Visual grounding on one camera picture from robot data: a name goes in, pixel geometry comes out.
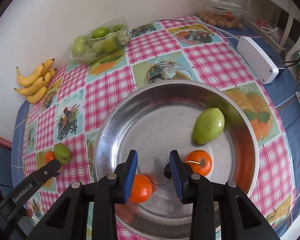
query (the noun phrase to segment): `metal rim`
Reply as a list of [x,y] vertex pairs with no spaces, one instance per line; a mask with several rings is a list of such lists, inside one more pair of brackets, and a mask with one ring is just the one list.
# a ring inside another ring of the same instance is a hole
[[[111,113],[107,116],[105,122],[103,123],[103,125],[101,126],[99,132],[98,132],[98,137],[96,140],[96,148],[94,150],[94,155],[93,155],[93,177],[95,179],[95,181],[98,181],[99,178],[97,176],[96,173],[96,158],[97,158],[97,152],[98,152],[98,147],[99,147],[99,141],[100,138],[105,130],[105,128],[107,127],[108,123],[110,122],[111,117],[117,112],[117,110],[122,107],[126,102],[128,102],[131,98],[133,98],[134,96],[142,93],[143,91],[149,90],[151,88],[154,87],[159,87],[159,86],[164,86],[164,85],[170,85],[170,84],[187,84],[187,85],[194,85],[194,86],[198,86],[198,87],[202,87],[205,88],[207,90],[210,90],[211,92],[223,97],[224,99],[226,99],[231,106],[240,114],[240,116],[242,117],[242,119],[244,120],[250,136],[251,136],[251,140],[253,143],[253,148],[254,148],[254,157],[255,157],[255,166],[254,166],[254,171],[253,171],[253,176],[252,176],[252,181],[251,181],[251,185],[250,188],[247,192],[247,196],[250,197],[252,194],[252,191],[254,189],[254,186],[257,182],[257,177],[258,177],[258,170],[259,170],[259,149],[258,149],[258,142],[257,142],[257,138],[254,134],[253,128],[248,120],[248,118],[246,117],[246,115],[244,114],[244,112],[242,111],[242,109],[230,98],[228,97],[225,93],[223,93],[222,91],[211,87],[209,85],[206,85],[204,83],[201,82],[197,82],[197,81],[189,81],[189,80],[167,80],[167,81],[162,81],[162,82],[158,82],[158,83],[153,83],[151,85],[147,85],[145,87],[142,87],[136,91],[134,91],[132,94],[128,95],[126,98],[124,98],[112,111]],[[159,238],[154,238],[148,235],[145,235],[139,231],[134,230],[133,228],[131,228],[130,226],[128,226],[126,223],[124,223],[119,217],[117,217],[117,220],[119,222],[119,224],[121,224],[122,226],[124,226],[125,228],[127,228],[128,230],[130,230],[131,232],[135,233],[136,235],[139,235],[141,237],[150,239],[150,240],[158,240]]]

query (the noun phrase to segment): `bowl's inner bottom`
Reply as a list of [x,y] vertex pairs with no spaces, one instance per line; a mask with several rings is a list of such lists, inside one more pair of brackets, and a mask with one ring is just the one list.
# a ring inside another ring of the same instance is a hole
[[[119,163],[125,162],[131,149],[138,152],[139,174],[151,174],[153,181],[161,185],[168,182],[163,175],[163,169],[169,162],[171,150],[178,150],[181,160],[193,150],[205,150],[212,158],[212,170],[207,175],[210,181],[225,184],[234,176],[235,149],[231,137],[225,131],[215,140],[204,145],[196,145],[192,141],[192,129],[195,120],[202,112],[196,106],[189,104],[174,104],[164,106],[142,116],[124,136],[120,148]],[[133,226],[140,228],[143,233],[149,228],[149,220],[153,220],[153,227],[158,228],[160,236],[164,236],[165,227],[175,227],[175,236],[184,238],[189,236],[192,204],[183,205],[177,198],[173,182],[164,186],[154,187],[152,197],[141,203],[138,214],[135,214]],[[169,235],[165,238],[175,239]]]

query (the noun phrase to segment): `yellow banana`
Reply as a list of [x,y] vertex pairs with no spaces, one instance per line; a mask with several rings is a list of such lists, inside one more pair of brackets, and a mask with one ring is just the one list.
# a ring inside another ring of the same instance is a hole
[[44,64],[44,68],[43,68],[43,71],[41,73],[41,76],[43,77],[47,72],[48,70],[51,68],[52,64],[54,62],[54,58],[51,58],[51,59],[47,59],[43,64]]
[[57,72],[57,69],[56,69],[56,68],[51,68],[51,69],[49,69],[49,71],[51,72],[51,78],[53,78],[54,75],[55,75],[56,72]]
[[45,85],[45,78],[40,77],[31,86],[23,89],[15,88],[14,90],[23,96],[30,96],[36,93],[44,85]]
[[45,75],[44,75],[44,86],[45,85],[49,85],[50,79],[51,79],[51,72],[48,71]]
[[41,98],[43,98],[43,96],[47,92],[47,89],[48,89],[47,85],[45,85],[42,88],[40,88],[34,95],[26,97],[26,99],[28,100],[29,103],[35,104],[39,102]]
[[30,86],[38,79],[38,77],[40,77],[42,75],[43,68],[44,68],[44,65],[43,65],[43,63],[41,63],[30,76],[24,77],[20,74],[19,67],[17,67],[18,83],[23,87]]

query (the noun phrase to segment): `white wall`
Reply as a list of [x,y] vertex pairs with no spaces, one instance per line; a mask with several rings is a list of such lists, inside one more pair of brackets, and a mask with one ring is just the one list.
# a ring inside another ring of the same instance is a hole
[[13,90],[16,66],[29,75],[45,59],[56,58],[58,67],[67,61],[66,48],[76,36],[115,17],[124,16],[136,27],[191,14],[189,0],[14,0],[0,19],[0,136],[12,141],[25,100]]

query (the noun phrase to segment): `white cable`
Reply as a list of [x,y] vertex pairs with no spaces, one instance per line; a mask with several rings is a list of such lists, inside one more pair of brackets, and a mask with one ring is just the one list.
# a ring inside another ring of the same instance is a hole
[[239,38],[237,38],[236,36],[232,35],[231,33],[227,32],[227,31],[224,31],[224,30],[222,30],[222,29],[220,29],[220,28],[217,28],[217,27],[215,27],[215,26],[213,26],[213,25],[204,23],[204,22],[193,21],[193,20],[183,20],[183,19],[162,19],[162,20],[160,20],[160,21],[179,21],[179,22],[200,23],[200,24],[202,24],[202,25],[209,26],[209,27],[211,27],[211,28],[213,28],[213,29],[215,29],[215,30],[218,30],[218,31],[220,31],[220,32],[222,32],[222,33],[226,33],[226,34],[228,34],[229,36],[231,36],[232,38],[234,38],[236,41],[239,41]]

